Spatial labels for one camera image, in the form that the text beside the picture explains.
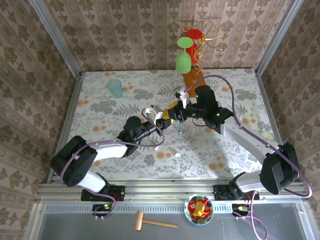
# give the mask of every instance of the teal cup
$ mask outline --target teal cup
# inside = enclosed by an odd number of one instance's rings
[[[118,99],[122,97],[122,84],[118,79],[111,79],[108,82],[108,88],[110,89],[112,95]]]

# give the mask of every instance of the gray floor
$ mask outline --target gray floor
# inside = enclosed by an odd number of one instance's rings
[[[254,215],[266,225],[269,240],[305,240],[297,208],[293,203],[257,204]],[[184,214],[144,214],[144,219],[178,224],[178,228],[143,224],[135,231],[136,214],[116,213],[105,220],[91,214],[46,214],[40,240],[254,240],[249,219],[216,214],[205,226],[191,224]],[[264,231],[259,223],[260,236]]]

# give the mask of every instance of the yellow object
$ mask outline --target yellow object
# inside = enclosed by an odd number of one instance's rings
[[[195,217],[201,217],[202,214],[204,213],[205,210],[205,205],[201,201],[197,201],[195,204],[195,210],[194,213],[192,214]]]
[[[162,114],[162,118],[163,118],[164,120],[169,119],[168,110],[169,110],[169,109],[172,109],[172,108],[175,107],[177,104],[178,104],[178,102],[175,101],[174,103],[171,103],[168,107],[166,107],[166,108],[164,109],[163,114]]]

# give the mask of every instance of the wooden mallet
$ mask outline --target wooden mallet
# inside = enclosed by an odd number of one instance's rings
[[[158,225],[158,226],[164,226],[164,227],[170,227],[170,228],[177,228],[177,224],[170,224],[170,223],[164,223],[164,222],[158,222],[158,221],[149,221],[149,220],[144,220],[144,212],[143,211],[138,211],[136,213],[136,220],[135,220],[135,230],[140,231],[142,227],[142,223],[144,224],[153,224],[153,225]]]

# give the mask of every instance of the wall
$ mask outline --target wall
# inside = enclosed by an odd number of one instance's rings
[[[0,1],[0,239],[21,239],[75,79],[27,1]]]
[[[225,51],[209,47],[205,68],[253,68],[288,0],[45,0],[81,71],[174,69],[185,22],[229,30]]]
[[[320,226],[320,1],[304,1],[262,79],[281,137],[312,184]]]

